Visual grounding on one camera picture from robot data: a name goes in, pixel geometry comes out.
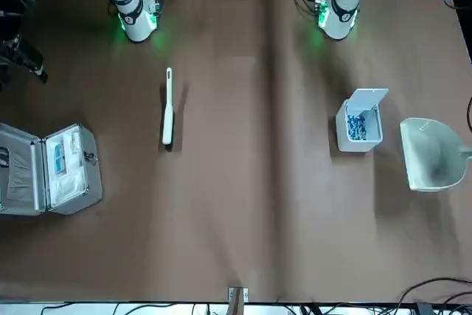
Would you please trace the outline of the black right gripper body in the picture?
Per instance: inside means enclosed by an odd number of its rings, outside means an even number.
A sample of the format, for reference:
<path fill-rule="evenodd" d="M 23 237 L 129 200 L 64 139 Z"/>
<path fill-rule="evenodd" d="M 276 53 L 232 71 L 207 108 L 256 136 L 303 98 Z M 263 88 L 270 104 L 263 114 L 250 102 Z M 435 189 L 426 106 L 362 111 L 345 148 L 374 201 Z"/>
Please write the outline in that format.
<path fill-rule="evenodd" d="M 13 37 L 6 40 L 1 40 L 1 53 L 11 53 L 18 50 L 19 34 L 16 33 Z"/>

